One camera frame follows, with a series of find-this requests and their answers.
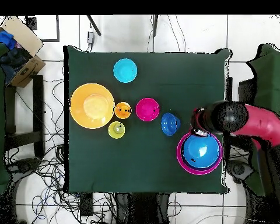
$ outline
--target metal stand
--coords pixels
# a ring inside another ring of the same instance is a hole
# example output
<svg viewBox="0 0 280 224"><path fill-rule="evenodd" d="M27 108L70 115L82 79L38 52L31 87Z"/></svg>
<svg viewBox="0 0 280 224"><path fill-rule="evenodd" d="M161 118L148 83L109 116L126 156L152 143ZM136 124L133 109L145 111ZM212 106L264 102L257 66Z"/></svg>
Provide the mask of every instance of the metal stand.
<svg viewBox="0 0 280 224"><path fill-rule="evenodd" d="M98 36L101 36L102 34L100 33L100 30L97 28L97 26L96 26L95 22L93 21L93 19L91 18L91 16L90 16L90 15L87 15L87 17L88 17L88 19L90 20L90 22L91 22L93 28L95 29L97 35L98 35Z"/></svg>
<svg viewBox="0 0 280 224"><path fill-rule="evenodd" d="M158 23L159 15L153 15L153 24L152 24L152 37L156 37L156 28Z"/></svg>

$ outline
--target floor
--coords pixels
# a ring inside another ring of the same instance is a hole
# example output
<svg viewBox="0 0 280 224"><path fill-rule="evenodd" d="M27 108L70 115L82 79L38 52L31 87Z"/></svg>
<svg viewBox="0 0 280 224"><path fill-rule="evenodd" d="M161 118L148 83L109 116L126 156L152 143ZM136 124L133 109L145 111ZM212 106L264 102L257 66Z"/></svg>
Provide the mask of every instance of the floor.
<svg viewBox="0 0 280 224"><path fill-rule="evenodd" d="M155 52L179 51L180 48L181 51L185 49L189 53L214 53L220 48L231 49L233 56L229 64L229 76L233 77L233 100L238 100L239 82L253 77L252 71L245 62L256 56L258 46L262 43L274 43L280 48L280 15L177 15L177 18L175 15L159 16ZM92 52L152 51L152 40L148 45L152 31L150 15L93 16L93 19L102 35L99 37L95 33ZM36 34L39 38L56 39L55 16L37 16L37 21ZM185 46L179 25L184 34ZM47 133L55 132L51 115L53 114L52 118L56 121L62 112L62 105L52 95L52 89L58 83L60 84L56 86L54 92L56 97L64 102L62 46L71 45L85 51L88 48L89 29L90 22L87 16L59 16L59 42L44 43L37 54L46 63L39 75L43 75L46 80L44 100L53 109L51 113L48 106L45 106ZM23 89L17 89L30 108L33 107L32 85L33 83L30 83ZM17 96L16 132L32 131L32 119L33 114ZM64 127L63 115L58 120L58 125ZM54 142L61 144L63 139L54 136ZM53 146L52 140L45 143L46 149L51 146ZM20 152L15 157L23 159L32 156L34 156L33 146L26 145L20 148ZM225 182L230 188L230 193L226 195L177 194L176 201L180 206L174 207L174 204L170 204L169 216L180 213L170 217L170 224L242 224L246 213L243 186L235 184L228 174ZM26 220L28 224L32 222L36 217L33 209L35 210L40 201L35 196L43 195L45 189L44 181L36 174L20 183L16 197L19 219ZM94 197L99 199L101 195L95 194ZM172 194L169 201L174 201L174 197L175 194ZM103 201L96 202L98 210L102 205ZM58 205L48 204L44 209L42 215L47 217L37 219L34 224L48 224L48 219L54 216ZM59 210L55 216L51 224L79 224L72 214L64 209Z"/></svg>

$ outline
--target table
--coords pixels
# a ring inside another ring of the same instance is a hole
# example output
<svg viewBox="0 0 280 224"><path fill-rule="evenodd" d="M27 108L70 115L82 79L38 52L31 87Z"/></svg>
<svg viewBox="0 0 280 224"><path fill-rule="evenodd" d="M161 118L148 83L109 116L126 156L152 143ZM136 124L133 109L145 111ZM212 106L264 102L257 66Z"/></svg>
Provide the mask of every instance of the table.
<svg viewBox="0 0 280 224"><path fill-rule="evenodd" d="M82 84L98 83L113 94L116 104L127 102L134 111L121 120L125 135L112 139L108 124L94 130L78 125L66 102L65 183L69 192L227 192L222 185L222 164L210 174L192 175L179 165L176 147L189 130L193 109L223 100L229 50L216 54L86 53L67 46L64 54L66 96L70 98ZM122 58L132 59L138 67L131 83L120 83L113 75L114 64ZM144 97L152 97L160 105L160 114L152 122L143 122L135 114L136 104ZM160 126L166 112L181 120L180 129L171 137ZM110 123L118 120L114 115Z"/></svg>

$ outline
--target bowl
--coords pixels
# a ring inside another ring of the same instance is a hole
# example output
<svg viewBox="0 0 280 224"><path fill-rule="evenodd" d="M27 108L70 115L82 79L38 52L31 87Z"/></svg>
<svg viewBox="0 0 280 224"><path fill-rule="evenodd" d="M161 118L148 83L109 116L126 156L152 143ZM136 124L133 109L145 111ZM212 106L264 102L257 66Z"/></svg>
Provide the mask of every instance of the bowl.
<svg viewBox="0 0 280 224"><path fill-rule="evenodd" d="M165 113L161 120L161 128L164 134L170 137L180 128L180 120L171 113Z"/></svg>
<svg viewBox="0 0 280 224"><path fill-rule="evenodd" d="M185 134L177 145L176 156L184 170L195 175L214 171L222 160L222 145L216 136Z"/></svg>
<svg viewBox="0 0 280 224"><path fill-rule="evenodd" d="M137 66L132 60L124 58L116 62L113 73L120 82L132 82L137 76Z"/></svg>
<svg viewBox="0 0 280 224"><path fill-rule="evenodd" d="M125 118L128 118L131 115L132 109L130 105L126 102L119 102L115 106L115 115L124 120Z"/></svg>
<svg viewBox="0 0 280 224"><path fill-rule="evenodd" d="M159 104L152 98L144 98L136 105L136 115L142 121L152 121L160 113Z"/></svg>
<svg viewBox="0 0 280 224"><path fill-rule="evenodd" d="M69 110L80 126L97 129L111 120L114 108L114 98L108 89L97 83L87 83L73 92Z"/></svg>
<svg viewBox="0 0 280 224"><path fill-rule="evenodd" d="M123 137L125 133L124 124L118 121L112 122L108 127L108 133L112 138L115 139Z"/></svg>

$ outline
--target magenta bowl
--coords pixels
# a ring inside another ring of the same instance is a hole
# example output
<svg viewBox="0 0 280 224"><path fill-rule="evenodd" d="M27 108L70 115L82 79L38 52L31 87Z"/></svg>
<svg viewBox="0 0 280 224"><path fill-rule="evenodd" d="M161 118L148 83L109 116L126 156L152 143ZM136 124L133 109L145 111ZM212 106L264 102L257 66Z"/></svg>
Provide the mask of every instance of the magenta bowl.
<svg viewBox="0 0 280 224"><path fill-rule="evenodd" d="M144 98L140 100L136 105L136 115L142 121L152 121L156 119L159 113L159 104L152 98Z"/></svg>
<svg viewBox="0 0 280 224"><path fill-rule="evenodd" d="M177 160L180 164L180 166L185 170L187 171L188 173L191 173L191 174L194 174L194 175L205 175L205 174L208 174L212 171L214 171L220 164L221 160L222 160L222 155L223 155L223 149L222 149L222 145L220 143L220 141L217 139L216 136L212 135L212 137L214 137L216 139L216 141L218 142L219 144L219 150L220 150L220 153L219 153L219 157L218 159L216 160L216 162L208 169L206 170L195 170L191 167L189 167L187 164L186 164L186 161L183 159L182 155L181 155L181 148L183 146L183 143L184 141L190 136L192 135L190 132L189 133L186 133L181 139L180 139L180 142L178 143L177 145L177 148L176 148L176 156L177 156Z"/></svg>

